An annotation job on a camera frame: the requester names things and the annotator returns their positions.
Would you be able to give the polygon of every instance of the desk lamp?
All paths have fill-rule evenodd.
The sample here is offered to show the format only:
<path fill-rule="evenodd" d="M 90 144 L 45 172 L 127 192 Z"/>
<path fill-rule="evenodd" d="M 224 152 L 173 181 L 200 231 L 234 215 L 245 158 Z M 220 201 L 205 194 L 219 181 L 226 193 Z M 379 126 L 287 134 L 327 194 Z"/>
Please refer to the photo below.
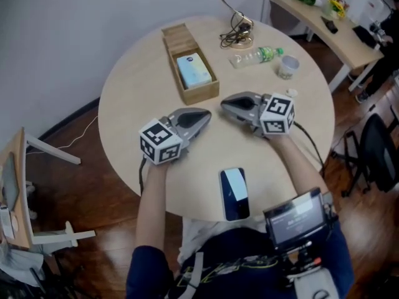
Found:
<path fill-rule="evenodd" d="M 254 27 L 254 21 L 246 17 L 242 12 L 231 7 L 226 0 L 222 2 L 233 11 L 230 20 L 231 30 L 226 34 L 221 34 L 221 47 L 232 47 L 234 49 L 247 49 L 252 47 L 254 38 L 251 34 Z"/>

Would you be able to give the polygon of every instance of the wooden desk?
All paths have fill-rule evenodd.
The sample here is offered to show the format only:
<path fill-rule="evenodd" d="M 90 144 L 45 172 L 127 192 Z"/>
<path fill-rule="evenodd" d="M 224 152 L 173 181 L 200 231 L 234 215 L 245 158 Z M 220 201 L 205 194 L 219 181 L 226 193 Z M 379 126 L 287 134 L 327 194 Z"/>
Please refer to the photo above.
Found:
<path fill-rule="evenodd" d="M 280 157 L 262 139 L 247 134 L 221 114 L 220 102 L 245 90 L 285 93 L 295 88 L 296 120 L 310 133 L 322 158 L 328 155 L 334 132 L 334 107 L 325 78 L 310 55 L 295 41 L 273 27 L 256 22 L 255 46 L 283 47 L 299 59 L 292 80 L 280 79 L 279 60 L 234 69 L 228 58 L 237 50 L 221 49 L 219 35 L 229 31 L 229 21 L 214 17 L 190 17 L 185 22 L 220 81 L 220 96 L 193 105 L 208 109 L 212 119 L 190 147 L 190 153 L 172 165 L 166 183 L 166 209 L 185 217 L 225 221 L 219 172 L 242 167 L 246 173 L 251 215 L 295 196 Z M 152 118 L 185 107 L 181 100 L 161 28 L 140 39 L 115 64 L 103 88 L 99 107 L 99 131 L 105 154 L 122 180 L 140 193 L 138 169 L 142 160 L 139 129 Z M 320 169 L 310 141 L 296 128 L 292 136 L 301 150 Z"/>
<path fill-rule="evenodd" d="M 80 158 L 72 156 L 38 140 L 37 138 L 34 138 L 33 136 L 27 134 L 23 128 L 21 128 L 18 133 L 15 134 L 12 140 L 0 152 L 0 165 L 3 165 L 6 162 L 9 153 L 14 153 L 16 177 L 19 189 L 14 210 L 11 212 L 11 218 L 15 217 L 17 220 L 18 230 L 13 229 L 14 239 L 6 237 L 8 244 L 30 248 L 32 245 L 51 244 L 54 242 L 65 242 L 69 240 L 74 245 L 77 245 L 77 239 L 95 236 L 94 230 L 75 233 L 69 222 L 65 223 L 65 230 L 60 230 L 57 232 L 33 233 L 31 220 L 29 218 L 29 208 L 27 205 L 26 194 L 25 165 L 26 148 L 28 144 L 67 162 L 80 164 Z"/>
<path fill-rule="evenodd" d="M 383 58 L 381 51 L 368 47 L 357 37 L 356 33 L 352 30 L 356 25 L 349 19 L 333 19 L 334 24 L 338 29 L 338 32 L 333 34 L 327 29 L 321 18 L 322 16 L 328 18 L 322 12 L 321 8 L 308 6 L 298 0 L 271 1 L 304 22 L 309 29 L 316 33 L 347 66 L 345 70 L 343 72 L 340 71 L 339 76 L 334 78 L 330 83 L 331 91 L 334 91 L 338 87 L 350 69 L 357 69 L 364 65 L 375 64 L 376 61 Z"/>

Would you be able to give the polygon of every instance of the person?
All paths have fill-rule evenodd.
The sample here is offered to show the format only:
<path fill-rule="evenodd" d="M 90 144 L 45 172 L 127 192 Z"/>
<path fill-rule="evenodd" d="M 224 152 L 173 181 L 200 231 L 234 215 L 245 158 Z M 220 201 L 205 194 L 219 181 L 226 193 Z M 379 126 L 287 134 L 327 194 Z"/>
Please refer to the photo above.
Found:
<path fill-rule="evenodd" d="M 319 187 L 322 193 L 328 192 L 320 174 L 289 135 L 273 137 L 269 142 L 281 156 L 299 194 L 314 187 Z M 196 229 L 193 225 L 196 221 L 187 226 L 183 218 L 181 269 L 177 278 L 173 278 L 163 252 L 165 183 L 169 167 L 161 164 L 148 170 L 137 217 L 136 248 L 127 277 L 127 298 L 164 298 L 166 295 L 167 298 L 191 298 L 182 296 L 185 291 L 190 292 L 189 289 L 195 291 L 193 298 L 296 298 L 293 287 L 279 285 L 280 263 L 273 255 L 270 240 L 256 229 L 256 222 L 250 223 L 251 219 L 239 221 L 243 224 L 205 222 L 203 229 Z M 261 225 L 264 230 L 264 218 Z M 191 227 L 195 232 L 190 236 Z M 339 297 L 345 298 L 354 283 L 354 274 L 339 222 L 334 223 L 328 238 L 326 232 L 317 232 L 312 237 L 315 251 L 330 271 Z M 187 245 L 191 253 L 183 249 Z M 188 284 L 195 273 L 199 252 L 203 253 L 203 269 L 199 271 L 201 281 L 196 287 Z"/>
<path fill-rule="evenodd" d="M 387 43 L 386 47 L 383 46 L 380 49 L 384 54 L 384 58 L 379 60 L 360 82 L 360 86 L 362 86 L 371 76 L 373 77 L 366 89 L 355 96 L 358 103 L 367 101 L 369 97 L 378 91 L 393 71 L 399 69 L 399 0 L 393 0 L 393 2 L 395 3 L 395 10 L 387 19 L 381 22 L 381 28 L 386 33 L 384 40 Z"/>

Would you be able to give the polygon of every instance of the phone screen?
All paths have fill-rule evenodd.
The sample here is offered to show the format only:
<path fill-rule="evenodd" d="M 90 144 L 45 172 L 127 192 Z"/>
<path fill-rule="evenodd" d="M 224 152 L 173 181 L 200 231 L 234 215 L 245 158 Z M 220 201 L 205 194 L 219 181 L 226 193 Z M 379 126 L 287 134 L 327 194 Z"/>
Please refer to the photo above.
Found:
<path fill-rule="evenodd" d="M 242 168 L 220 172 L 224 215 L 228 221 L 249 217 L 248 191 Z"/>

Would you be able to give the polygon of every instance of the open wooden box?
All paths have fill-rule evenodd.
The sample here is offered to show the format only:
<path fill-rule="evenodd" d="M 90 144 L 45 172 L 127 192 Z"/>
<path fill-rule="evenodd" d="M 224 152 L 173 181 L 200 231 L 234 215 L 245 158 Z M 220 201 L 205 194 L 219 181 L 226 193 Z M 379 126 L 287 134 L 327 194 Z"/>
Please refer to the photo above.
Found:
<path fill-rule="evenodd" d="M 209 65 L 209 62 L 206 60 L 201 48 L 187 29 L 186 24 L 182 23 L 177 26 L 169 27 L 163 29 L 162 32 L 173 76 L 175 77 L 180 96 L 184 103 L 186 105 L 191 105 L 219 96 L 219 81 Z M 212 82 L 200 87 L 185 89 L 177 66 L 177 58 L 193 53 L 198 53 L 201 57 L 212 76 Z"/>

